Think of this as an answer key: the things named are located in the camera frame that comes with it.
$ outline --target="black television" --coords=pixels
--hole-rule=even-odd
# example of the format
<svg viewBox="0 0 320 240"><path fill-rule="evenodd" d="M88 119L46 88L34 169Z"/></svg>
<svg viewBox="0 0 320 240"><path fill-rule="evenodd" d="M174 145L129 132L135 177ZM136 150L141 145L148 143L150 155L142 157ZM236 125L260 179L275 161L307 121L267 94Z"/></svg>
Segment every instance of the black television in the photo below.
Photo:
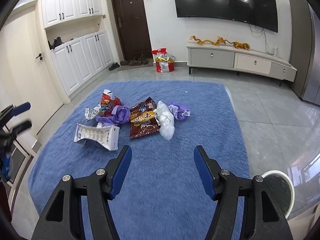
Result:
<svg viewBox="0 0 320 240"><path fill-rule="evenodd" d="M278 32L276 0L175 0L178 17L223 18Z"/></svg>

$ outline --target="door handle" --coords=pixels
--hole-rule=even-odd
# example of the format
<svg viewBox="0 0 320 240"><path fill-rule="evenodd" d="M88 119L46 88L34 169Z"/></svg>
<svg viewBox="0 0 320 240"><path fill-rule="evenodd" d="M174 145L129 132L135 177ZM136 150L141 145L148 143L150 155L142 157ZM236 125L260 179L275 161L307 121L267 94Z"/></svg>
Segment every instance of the door handle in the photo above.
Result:
<svg viewBox="0 0 320 240"><path fill-rule="evenodd" d="M121 25L121 19L120 19L120 17L118 18L118 24L119 24L119 28L121 28L122 25Z"/></svg>

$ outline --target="fluffy rug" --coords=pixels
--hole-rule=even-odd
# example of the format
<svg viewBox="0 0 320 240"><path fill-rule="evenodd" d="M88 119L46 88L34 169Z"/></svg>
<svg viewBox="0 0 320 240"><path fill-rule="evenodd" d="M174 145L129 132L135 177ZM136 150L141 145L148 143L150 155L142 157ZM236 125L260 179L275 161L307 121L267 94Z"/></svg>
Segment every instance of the fluffy rug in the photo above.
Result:
<svg viewBox="0 0 320 240"><path fill-rule="evenodd" d="M76 124L86 122L84 109L95 107L104 89L113 91L125 106L152 97L155 102L177 101L190 107L191 116L175 121L170 141L160 133L129 139L130 125L121 126L119 150L109 152L96 142L74 143ZM191 81L131 81L108 83L93 92L61 125L40 153L29 176L30 195L40 214L62 176L90 175L115 158L123 145L132 148L132 161L121 192L109 201L120 239L204 239L216 202L204 192L194 160L195 146L237 176L249 177L249 165L238 120L221 84ZM88 207L83 198L86 239L92 239ZM243 199L232 239L240 235Z"/></svg>

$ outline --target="drawer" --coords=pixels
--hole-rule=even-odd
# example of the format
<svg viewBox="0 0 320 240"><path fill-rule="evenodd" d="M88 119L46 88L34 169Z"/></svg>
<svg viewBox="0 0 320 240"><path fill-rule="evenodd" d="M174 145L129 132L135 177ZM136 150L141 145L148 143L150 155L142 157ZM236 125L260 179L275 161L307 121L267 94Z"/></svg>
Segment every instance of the drawer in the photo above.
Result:
<svg viewBox="0 0 320 240"><path fill-rule="evenodd" d="M235 53L214 49L191 49L191 65L233 68Z"/></svg>
<svg viewBox="0 0 320 240"><path fill-rule="evenodd" d="M236 53L235 68L268 75L271 68L271 61Z"/></svg>
<svg viewBox="0 0 320 240"><path fill-rule="evenodd" d="M296 76L296 72L297 71L293 68L290 68L281 64L277 64L274 62L271 63L270 76L293 82Z"/></svg>

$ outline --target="metal screw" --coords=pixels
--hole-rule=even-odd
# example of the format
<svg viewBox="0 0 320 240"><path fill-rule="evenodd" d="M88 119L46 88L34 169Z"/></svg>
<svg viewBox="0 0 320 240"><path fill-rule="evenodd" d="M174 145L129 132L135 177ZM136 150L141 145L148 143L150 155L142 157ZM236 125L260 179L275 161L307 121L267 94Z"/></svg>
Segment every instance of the metal screw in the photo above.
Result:
<svg viewBox="0 0 320 240"><path fill-rule="evenodd" d="M263 182L263 177L261 177L261 176L256 176L256 181L257 182Z"/></svg>
<svg viewBox="0 0 320 240"><path fill-rule="evenodd" d="M103 174L105 174L106 173L106 171L104 170L104 169L98 169L97 171L96 171L96 173L97 173L97 175L103 175Z"/></svg>
<svg viewBox="0 0 320 240"><path fill-rule="evenodd" d="M71 178L70 175L64 175L64 176L62 177L62 180L63 180L63 181L68 181L70 178Z"/></svg>
<svg viewBox="0 0 320 240"><path fill-rule="evenodd" d="M227 169L222 169L222 170L221 170L221 174L227 176L227 175L230 174L230 171L227 170Z"/></svg>

